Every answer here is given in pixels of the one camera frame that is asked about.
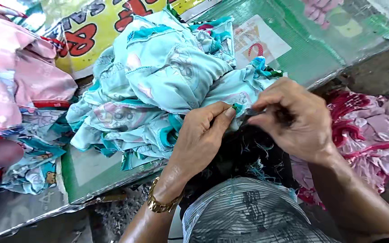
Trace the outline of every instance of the white label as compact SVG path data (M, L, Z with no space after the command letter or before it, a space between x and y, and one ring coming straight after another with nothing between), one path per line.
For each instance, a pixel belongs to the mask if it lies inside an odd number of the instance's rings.
M284 42L259 15L255 15L234 31L236 68L242 69L257 56L264 56L266 64L288 52Z

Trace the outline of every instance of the gold watch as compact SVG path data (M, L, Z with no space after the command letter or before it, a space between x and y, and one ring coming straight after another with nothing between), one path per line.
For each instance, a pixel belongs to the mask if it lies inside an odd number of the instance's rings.
M149 189L148 199L147 199L148 208L151 211L153 211L154 213L171 212L179 204L184 193L181 192L181 195L179 195L177 198L172 200L170 203L164 204L164 203L158 202L156 200L156 198L153 196L153 190L157 184L157 181L159 181L159 177L156 177L154 179L153 184L151 185L151 188Z

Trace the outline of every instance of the pink clothing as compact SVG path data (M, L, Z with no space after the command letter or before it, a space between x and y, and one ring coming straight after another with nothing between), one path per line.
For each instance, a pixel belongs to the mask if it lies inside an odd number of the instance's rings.
M327 105L332 138L354 172L379 193L389 180L389 100L348 91L334 91ZM295 180L305 202L322 205L305 161L292 159Z
M72 98L77 85L55 56L51 43L0 14L0 130L22 122L19 107Z
M328 11L343 4L343 0L302 0L305 3L304 15L313 20L323 29L327 29L329 21L326 20Z

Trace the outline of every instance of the red and pink fabric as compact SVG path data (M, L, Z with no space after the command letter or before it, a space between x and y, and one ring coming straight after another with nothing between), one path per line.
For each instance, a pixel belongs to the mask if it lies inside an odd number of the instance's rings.
M389 99L349 91L331 93L327 105L332 117L332 138L340 154L355 173L379 193L389 180ZM295 180L301 185L298 197L322 205L307 163L292 157Z

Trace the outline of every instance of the left hand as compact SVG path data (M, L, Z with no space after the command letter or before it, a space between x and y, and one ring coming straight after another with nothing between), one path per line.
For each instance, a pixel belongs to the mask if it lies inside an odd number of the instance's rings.
M224 102L194 109L185 116L172 156L154 188L159 202L176 198L185 184L207 167L219 151L234 116L235 110Z
M224 102L189 112L168 164L177 166L190 178L201 172L219 151L224 132L234 116L235 109Z

